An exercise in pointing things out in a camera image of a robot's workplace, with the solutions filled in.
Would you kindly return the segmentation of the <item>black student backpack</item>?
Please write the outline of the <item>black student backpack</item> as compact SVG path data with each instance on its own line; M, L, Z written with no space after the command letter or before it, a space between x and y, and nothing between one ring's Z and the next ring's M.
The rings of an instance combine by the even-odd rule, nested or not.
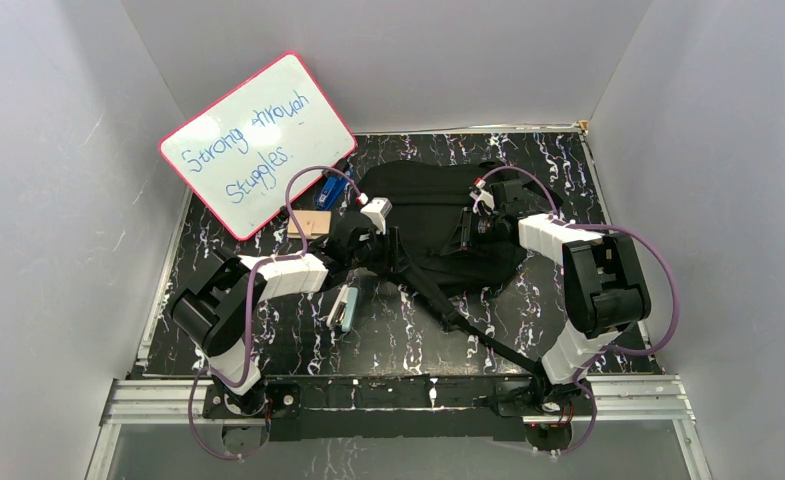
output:
M470 290L503 286L527 257L519 221L558 212L559 196L531 172L497 163L393 161L370 168L357 189L380 201L350 210L322 252L340 269L363 267L415 291L448 331L475 336L535 377L540 361L476 328L452 303Z

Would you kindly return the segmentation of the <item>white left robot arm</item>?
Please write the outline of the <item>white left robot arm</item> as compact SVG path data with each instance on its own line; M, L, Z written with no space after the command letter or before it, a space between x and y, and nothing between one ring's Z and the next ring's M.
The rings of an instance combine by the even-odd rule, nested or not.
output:
M262 411L267 391L253 360L253 315L277 297L317 293L357 268L393 268L399 229L381 232L364 214L351 213L334 230L301 251L277 256L216 254L169 301L171 320L198 347L209 372L225 387L228 403L243 416Z

